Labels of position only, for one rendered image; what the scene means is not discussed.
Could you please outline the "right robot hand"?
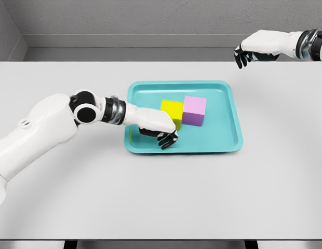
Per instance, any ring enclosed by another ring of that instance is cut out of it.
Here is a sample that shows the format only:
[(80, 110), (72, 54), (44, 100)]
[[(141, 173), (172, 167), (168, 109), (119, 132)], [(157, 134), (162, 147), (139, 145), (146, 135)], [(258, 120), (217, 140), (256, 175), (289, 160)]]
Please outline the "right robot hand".
[(285, 32), (259, 30), (246, 39), (234, 50), (235, 62), (239, 69), (251, 61), (276, 61), (281, 53), (279, 43)]

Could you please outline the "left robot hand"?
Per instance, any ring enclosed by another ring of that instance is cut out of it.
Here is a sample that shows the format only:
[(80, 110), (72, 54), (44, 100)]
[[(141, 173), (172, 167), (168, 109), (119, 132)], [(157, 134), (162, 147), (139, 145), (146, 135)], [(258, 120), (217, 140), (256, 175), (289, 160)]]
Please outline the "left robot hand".
[(165, 111), (139, 107), (138, 117), (139, 133), (156, 137), (161, 149), (166, 149), (177, 141), (176, 125)]

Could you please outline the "yellow cube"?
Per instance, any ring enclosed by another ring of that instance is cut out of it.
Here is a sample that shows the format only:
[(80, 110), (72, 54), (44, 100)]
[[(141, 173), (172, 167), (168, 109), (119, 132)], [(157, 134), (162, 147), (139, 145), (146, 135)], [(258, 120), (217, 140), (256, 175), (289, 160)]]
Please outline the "yellow cube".
[(182, 124), (182, 115), (183, 115), (183, 102), (171, 101), (171, 100), (162, 100), (160, 109), (165, 111), (174, 124), (176, 125), (176, 130), (180, 131)]

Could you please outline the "pink cube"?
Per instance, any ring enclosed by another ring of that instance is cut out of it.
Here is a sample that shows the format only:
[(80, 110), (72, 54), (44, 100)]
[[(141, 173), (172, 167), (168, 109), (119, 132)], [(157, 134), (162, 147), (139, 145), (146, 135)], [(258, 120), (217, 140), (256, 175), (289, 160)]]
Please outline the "pink cube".
[(186, 95), (184, 97), (182, 124), (201, 127), (205, 117), (206, 103), (206, 98)]

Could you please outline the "teal tray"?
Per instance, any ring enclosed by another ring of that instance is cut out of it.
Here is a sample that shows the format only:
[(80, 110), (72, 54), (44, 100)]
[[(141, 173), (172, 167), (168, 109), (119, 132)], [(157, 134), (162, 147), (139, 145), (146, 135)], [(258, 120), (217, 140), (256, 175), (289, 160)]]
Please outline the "teal tray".
[(205, 98), (201, 127), (183, 125), (178, 140), (162, 150), (156, 138), (125, 128), (124, 144), (135, 154), (223, 153), (239, 150), (243, 136), (231, 87), (220, 80), (138, 81), (128, 88), (127, 101), (138, 107), (159, 109), (162, 100), (182, 102), (185, 96)]

